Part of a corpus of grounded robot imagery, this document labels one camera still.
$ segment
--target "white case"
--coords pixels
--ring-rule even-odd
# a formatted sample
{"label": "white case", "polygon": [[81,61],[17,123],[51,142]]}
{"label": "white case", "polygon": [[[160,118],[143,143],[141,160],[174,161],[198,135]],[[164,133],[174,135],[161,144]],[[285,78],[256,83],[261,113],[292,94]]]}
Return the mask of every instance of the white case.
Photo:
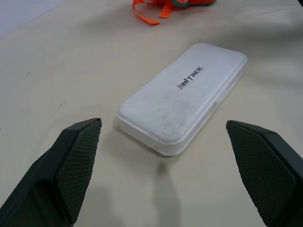
{"label": "white case", "polygon": [[123,131],[159,153],[181,153],[242,75],[245,55],[195,44],[119,108]]}

